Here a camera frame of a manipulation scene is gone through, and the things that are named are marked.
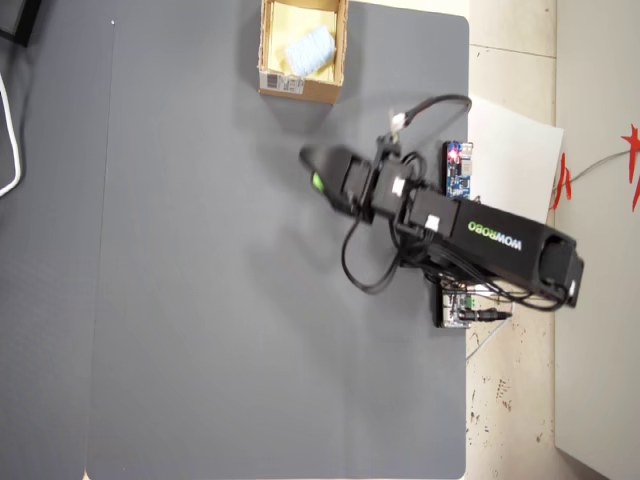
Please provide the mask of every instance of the gray table mat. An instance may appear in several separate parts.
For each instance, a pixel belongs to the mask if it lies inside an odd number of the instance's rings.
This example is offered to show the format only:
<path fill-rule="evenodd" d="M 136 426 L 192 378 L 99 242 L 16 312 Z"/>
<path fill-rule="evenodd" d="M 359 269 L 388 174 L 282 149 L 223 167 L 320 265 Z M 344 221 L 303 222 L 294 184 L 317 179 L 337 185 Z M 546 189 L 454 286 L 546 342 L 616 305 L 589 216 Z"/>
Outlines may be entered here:
<path fill-rule="evenodd" d="M 372 155 L 388 110 L 468 90 L 462 18 L 352 3 L 331 108 L 261 96 L 259 2 L 120 2 L 116 14 L 89 476 L 459 478 L 464 333 L 401 272 L 352 287 L 349 221 L 309 186 L 306 142 Z M 403 137 L 432 162 L 466 138 L 439 106 Z M 384 269 L 384 225 L 350 261 Z"/>
<path fill-rule="evenodd" d="M 0 40 L 25 168 L 0 199 L 3 479 L 84 472 L 114 14 L 114 0 L 43 1 L 28 50 Z"/>

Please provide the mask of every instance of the blue circuit board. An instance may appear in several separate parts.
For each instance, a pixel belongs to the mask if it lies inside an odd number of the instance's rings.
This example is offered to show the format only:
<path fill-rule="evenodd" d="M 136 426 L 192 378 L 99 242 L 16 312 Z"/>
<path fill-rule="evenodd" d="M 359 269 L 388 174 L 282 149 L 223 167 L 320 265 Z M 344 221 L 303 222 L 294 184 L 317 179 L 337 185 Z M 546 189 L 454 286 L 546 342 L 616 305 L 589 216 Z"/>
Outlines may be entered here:
<path fill-rule="evenodd" d="M 471 199 L 473 143 L 446 144 L 447 196 Z"/>

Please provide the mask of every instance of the robotic arm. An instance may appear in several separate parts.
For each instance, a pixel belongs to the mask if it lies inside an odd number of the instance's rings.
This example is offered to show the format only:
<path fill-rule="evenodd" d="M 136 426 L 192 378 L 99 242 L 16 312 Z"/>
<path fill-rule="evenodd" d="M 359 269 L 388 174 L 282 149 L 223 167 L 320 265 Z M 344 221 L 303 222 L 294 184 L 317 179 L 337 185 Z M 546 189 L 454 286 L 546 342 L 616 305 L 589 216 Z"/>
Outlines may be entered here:
<path fill-rule="evenodd" d="M 524 217 L 446 197 L 422 178 L 422 168 L 416 172 L 413 164 L 423 160 L 419 154 L 402 159 L 397 131 L 429 102 L 413 109 L 412 116 L 410 111 L 394 117 L 392 132 L 377 140 L 373 161 L 344 146 L 305 146 L 300 152 L 314 188 L 334 210 L 354 218 L 342 249 L 345 274 L 369 294 L 388 286 L 398 268 L 416 268 L 445 292 L 484 285 L 497 296 L 537 310 L 575 307 L 584 268 L 575 240 Z M 371 224 L 375 217 L 389 222 L 397 254 L 379 282 L 364 285 L 349 271 L 346 251 L 358 225 Z M 506 289 L 499 280 L 519 291 Z"/>

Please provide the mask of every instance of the white cable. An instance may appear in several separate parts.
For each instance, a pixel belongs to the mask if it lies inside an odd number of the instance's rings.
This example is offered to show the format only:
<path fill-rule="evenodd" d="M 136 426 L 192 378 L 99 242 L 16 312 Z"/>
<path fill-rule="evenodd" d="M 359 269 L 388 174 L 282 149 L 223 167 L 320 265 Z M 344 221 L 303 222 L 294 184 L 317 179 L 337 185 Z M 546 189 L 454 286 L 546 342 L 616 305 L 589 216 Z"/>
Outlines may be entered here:
<path fill-rule="evenodd" d="M 507 325 L 507 323 L 509 323 L 509 320 L 511 320 L 511 318 L 513 317 L 513 312 L 515 312 L 515 310 L 516 310 L 516 304 L 515 302 L 511 302 L 511 317 L 507 318 L 506 320 L 503 320 L 502 324 L 499 327 L 497 327 L 493 332 L 491 332 L 491 334 L 487 338 L 485 338 L 480 345 L 478 345 L 478 348 L 476 348 L 473 352 L 469 354 L 466 360 L 467 362 L 471 360 L 476 353 L 482 350 L 491 341 L 491 339 L 495 337 L 498 334 L 498 332 Z"/>
<path fill-rule="evenodd" d="M 6 187 L 0 189 L 0 197 L 5 196 L 11 190 L 13 190 L 22 177 L 22 168 L 20 166 L 20 153 L 18 151 L 18 142 L 16 140 L 16 134 L 13 131 L 13 121 L 11 120 L 11 109 L 9 108 L 9 97 L 7 95 L 7 89 L 4 86 L 4 80 L 0 75 L 0 94 L 2 95 L 2 105 L 4 106 L 4 116 L 7 119 L 7 130 L 9 131 L 9 140 L 11 142 L 11 148 L 13 149 L 13 164 L 16 170 L 15 178 Z"/>

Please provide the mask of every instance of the circuit board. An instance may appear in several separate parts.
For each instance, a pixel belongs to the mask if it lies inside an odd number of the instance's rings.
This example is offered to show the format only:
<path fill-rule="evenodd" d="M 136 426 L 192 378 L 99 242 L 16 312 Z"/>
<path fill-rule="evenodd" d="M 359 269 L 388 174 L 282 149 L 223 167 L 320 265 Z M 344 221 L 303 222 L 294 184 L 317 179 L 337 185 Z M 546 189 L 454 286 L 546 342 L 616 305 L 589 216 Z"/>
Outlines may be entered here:
<path fill-rule="evenodd" d="M 473 143 L 447 142 L 443 147 L 444 183 L 447 197 L 471 199 L 471 157 Z M 449 293 L 442 298 L 442 318 L 438 322 L 443 328 L 469 328 L 468 322 L 458 320 L 457 312 L 475 308 L 475 300 L 464 292 Z"/>
<path fill-rule="evenodd" d="M 447 197 L 471 199 L 471 156 L 473 143 L 447 142 Z"/>

